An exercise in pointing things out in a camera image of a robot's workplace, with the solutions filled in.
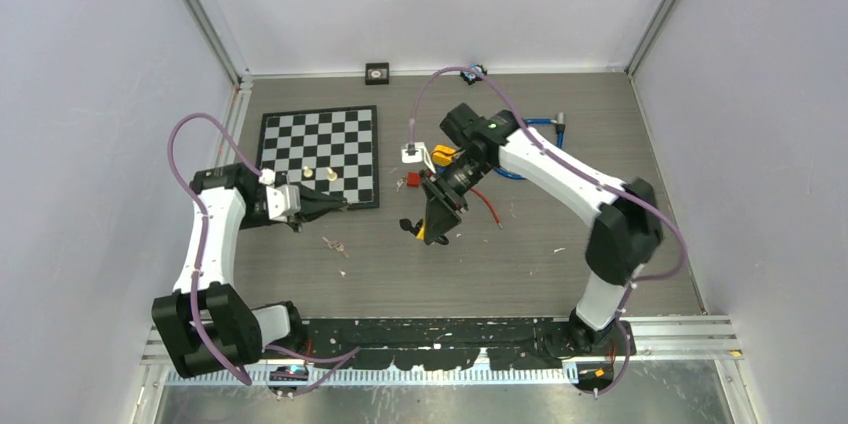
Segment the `yellow black padlock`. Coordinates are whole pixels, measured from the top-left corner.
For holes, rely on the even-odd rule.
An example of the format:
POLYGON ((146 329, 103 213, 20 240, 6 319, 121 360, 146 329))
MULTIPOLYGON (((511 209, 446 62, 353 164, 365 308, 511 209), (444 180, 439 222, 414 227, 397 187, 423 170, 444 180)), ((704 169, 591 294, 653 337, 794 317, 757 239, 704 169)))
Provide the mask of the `yellow black padlock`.
POLYGON ((402 218, 399 220, 399 226, 403 231, 412 234, 417 240, 425 240, 426 233, 424 219, 419 219, 416 222, 413 222, 410 219, 402 218))

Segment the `red cable padlock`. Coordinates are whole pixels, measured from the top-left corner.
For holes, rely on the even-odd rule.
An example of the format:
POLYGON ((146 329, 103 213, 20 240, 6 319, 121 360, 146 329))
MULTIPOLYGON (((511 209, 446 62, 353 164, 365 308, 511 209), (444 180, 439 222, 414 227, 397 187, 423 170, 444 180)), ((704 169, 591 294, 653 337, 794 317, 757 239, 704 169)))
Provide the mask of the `red cable padlock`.
MULTIPOLYGON (((415 188, 420 187, 421 182, 422 182, 422 177, 421 177, 420 174, 414 173, 414 172, 408 173, 407 178, 406 178, 406 186, 407 187, 415 187, 415 188)), ((486 205, 486 207, 488 208, 495 224, 498 226, 499 229, 502 229, 503 228, 502 221, 501 221, 500 216, 497 213, 494 205, 491 203, 491 201, 481 191, 479 191, 476 188, 472 188, 471 192, 474 195, 476 195, 486 205)))

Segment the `silver key with ring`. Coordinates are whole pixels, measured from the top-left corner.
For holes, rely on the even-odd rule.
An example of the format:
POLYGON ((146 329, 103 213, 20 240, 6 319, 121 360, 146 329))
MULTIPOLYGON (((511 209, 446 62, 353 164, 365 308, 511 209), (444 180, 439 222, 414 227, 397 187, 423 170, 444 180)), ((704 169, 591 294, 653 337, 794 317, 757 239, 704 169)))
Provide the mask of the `silver key with ring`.
POLYGON ((395 190, 400 192, 406 186, 407 179, 405 177, 401 177, 396 181, 395 190))

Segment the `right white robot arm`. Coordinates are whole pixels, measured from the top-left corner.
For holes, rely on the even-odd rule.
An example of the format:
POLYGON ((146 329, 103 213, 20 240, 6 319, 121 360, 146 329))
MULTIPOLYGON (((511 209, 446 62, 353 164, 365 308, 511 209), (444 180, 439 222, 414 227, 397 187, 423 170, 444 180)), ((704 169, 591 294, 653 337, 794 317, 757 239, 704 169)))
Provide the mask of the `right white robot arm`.
POLYGON ((405 230, 427 245, 446 244, 468 208, 466 193, 497 168, 526 180, 573 211, 588 227, 585 261, 590 270, 583 296, 565 326, 575 350, 596 354, 611 339, 626 287, 663 241, 662 225, 650 212, 653 186, 603 174, 524 130, 509 110, 486 118, 461 103, 440 128, 458 154, 440 172, 423 171, 423 218, 405 230))

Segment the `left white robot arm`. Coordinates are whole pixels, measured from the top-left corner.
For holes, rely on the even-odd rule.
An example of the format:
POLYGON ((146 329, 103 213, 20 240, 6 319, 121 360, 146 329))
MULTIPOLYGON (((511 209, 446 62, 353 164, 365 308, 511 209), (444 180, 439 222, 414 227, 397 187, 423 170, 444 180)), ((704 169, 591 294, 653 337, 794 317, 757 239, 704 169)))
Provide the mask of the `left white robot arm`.
POLYGON ((250 384, 246 368, 266 345, 293 358, 305 349, 307 333, 291 302, 252 309, 238 294, 234 265, 240 233, 275 224, 299 232, 348 202, 289 184, 272 170, 255 173, 245 164, 199 171, 187 188, 193 227, 185 262, 172 291, 153 301, 152 319, 181 377, 228 371, 250 384))

